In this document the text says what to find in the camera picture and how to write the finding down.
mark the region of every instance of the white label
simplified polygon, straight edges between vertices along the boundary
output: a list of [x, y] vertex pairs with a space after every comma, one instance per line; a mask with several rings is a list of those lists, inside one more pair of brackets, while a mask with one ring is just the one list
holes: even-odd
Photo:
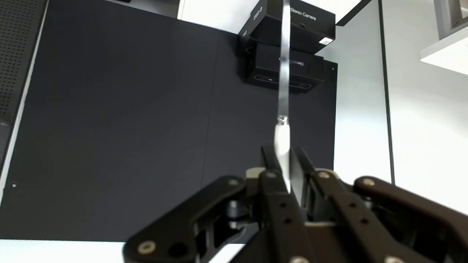
[[321, 44], [322, 44], [322, 45], [328, 45], [328, 44], [331, 44], [331, 42], [334, 42], [333, 38], [322, 38], [322, 40], [321, 40]]
[[296, 13], [296, 15], [300, 15], [300, 16], [303, 16], [303, 18], [306, 18], [306, 19], [318, 21], [318, 18], [315, 18], [314, 15], [309, 15], [309, 13], [306, 13], [306, 12], [300, 12], [300, 10], [293, 9], [293, 7], [292, 7], [292, 12]]
[[292, 60], [290, 63], [305, 67], [305, 61]]

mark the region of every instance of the metal strip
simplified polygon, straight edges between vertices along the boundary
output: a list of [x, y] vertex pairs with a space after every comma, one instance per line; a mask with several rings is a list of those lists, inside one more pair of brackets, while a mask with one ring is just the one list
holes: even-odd
[[279, 116], [290, 116], [290, 50], [292, 50], [292, 4], [284, 0], [281, 21], [281, 57], [280, 57], [280, 92]]
[[28, 78], [26, 82], [26, 88], [24, 88], [24, 94], [21, 97], [21, 102], [20, 102], [20, 108], [17, 113], [17, 121], [12, 130], [12, 137], [9, 142], [9, 148], [5, 156], [5, 162], [4, 162], [4, 170], [0, 174], [0, 206], [2, 206], [2, 200], [4, 200], [4, 194], [5, 194], [5, 187], [6, 187], [6, 181], [8, 181], [8, 175], [11, 171], [11, 164], [12, 164], [12, 158], [14, 158], [14, 152], [15, 152], [15, 145], [17, 145], [17, 139], [18, 139], [18, 132], [20, 132], [20, 126], [24, 117], [24, 111], [26, 111], [26, 104], [27, 104], [27, 98], [28, 98], [28, 91], [30, 91], [30, 85], [31, 85], [31, 78], [33, 78], [33, 72], [34, 72], [34, 66], [36, 66], [36, 59], [40, 50], [40, 42], [42, 42], [42, 37], [43, 37], [43, 29], [45, 29], [45, 23], [46, 23], [46, 18], [47, 18], [47, 10], [49, 10], [49, 3], [50, 0], [47, 0], [46, 3], [46, 9], [43, 13], [43, 21], [42, 21], [42, 26], [40, 26], [40, 32], [36, 41], [36, 47], [34, 47], [34, 53], [33, 53], [33, 59], [31, 59], [31, 64], [30, 64], [30, 70], [28, 70]]
[[390, 143], [390, 165], [391, 165], [391, 180], [396, 186], [396, 151], [394, 151], [394, 129], [393, 129], [393, 104], [391, 104], [391, 86], [390, 86], [390, 70], [387, 60], [387, 40], [385, 40], [385, 19], [384, 19], [384, 2], [378, 2], [379, 7], [379, 22], [381, 22], [381, 45], [382, 45], [382, 73], [384, 73], [384, 89], [385, 89], [385, 111], [387, 111], [387, 132]]

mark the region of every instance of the thin metal blade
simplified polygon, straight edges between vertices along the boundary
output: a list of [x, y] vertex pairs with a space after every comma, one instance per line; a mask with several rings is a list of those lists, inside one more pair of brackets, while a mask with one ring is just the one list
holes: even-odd
[[290, 48], [292, 48], [292, 6], [284, 0], [281, 21], [281, 54], [280, 54], [280, 86], [279, 86], [279, 123], [276, 126], [276, 154], [283, 170], [287, 190], [292, 193], [290, 152], [292, 129], [290, 114]]
[[279, 117], [290, 116], [290, 50], [292, 50], [292, 4], [290, 4], [290, 0], [284, 0], [283, 21], [281, 21]]

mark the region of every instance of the white surface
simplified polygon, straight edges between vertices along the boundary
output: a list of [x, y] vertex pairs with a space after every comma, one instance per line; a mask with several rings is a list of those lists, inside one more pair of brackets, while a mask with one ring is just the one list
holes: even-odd
[[336, 19], [337, 19], [337, 22], [340, 22], [362, 0], [303, 0], [303, 2], [336, 13]]
[[239, 34], [258, 0], [181, 0], [182, 21]]
[[2, 263], [123, 263], [123, 243], [0, 240]]
[[423, 50], [422, 61], [468, 75], [468, 26]]
[[[360, 0], [305, 0], [343, 19]], [[181, 0], [178, 18], [239, 34], [258, 0]]]
[[435, 3], [384, 0], [397, 184], [468, 213], [468, 76], [420, 61]]
[[322, 56], [338, 63], [336, 171], [347, 183], [360, 175], [391, 181], [378, 2], [337, 28]]
[[322, 38], [322, 40], [321, 40], [321, 44], [322, 44], [322, 45], [330, 45], [331, 42], [334, 42], [333, 38]]

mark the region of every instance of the bolt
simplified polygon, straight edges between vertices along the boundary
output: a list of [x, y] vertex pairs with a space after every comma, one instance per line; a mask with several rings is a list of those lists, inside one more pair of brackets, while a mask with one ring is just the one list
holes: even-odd
[[230, 184], [230, 186], [239, 186], [239, 180], [232, 178], [232, 180], [229, 181], [229, 184]]
[[279, 124], [289, 124], [287, 116], [279, 116]]
[[257, 167], [246, 171], [246, 178], [260, 178], [265, 167]]
[[331, 175], [328, 173], [319, 173], [321, 178], [331, 178]]
[[154, 251], [157, 251], [157, 243], [153, 240], [147, 240], [138, 246], [140, 254], [151, 254]]
[[239, 208], [240, 206], [240, 203], [238, 202], [238, 200], [230, 200], [230, 203], [229, 203], [229, 208]]
[[390, 257], [385, 257], [385, 263], [406, 263], [406, 262], [400, 257], [390, 256]]
[[290, 263], [309, 263], [309, 260], [306, 257], [298, 256], [298, 257], [293, 257]]
[[230, 227], [232, 229], [240, 229], [240, 224], [239, 224], [238, 221], [230, 221], [230, 222], [229, 222], [229, 227]]
[[365, 178], [365, 180], [363, 180], [363, 184], [365, 184], [365, 186], [377, 186], [375, 180], [372, 180], [372, 178]]

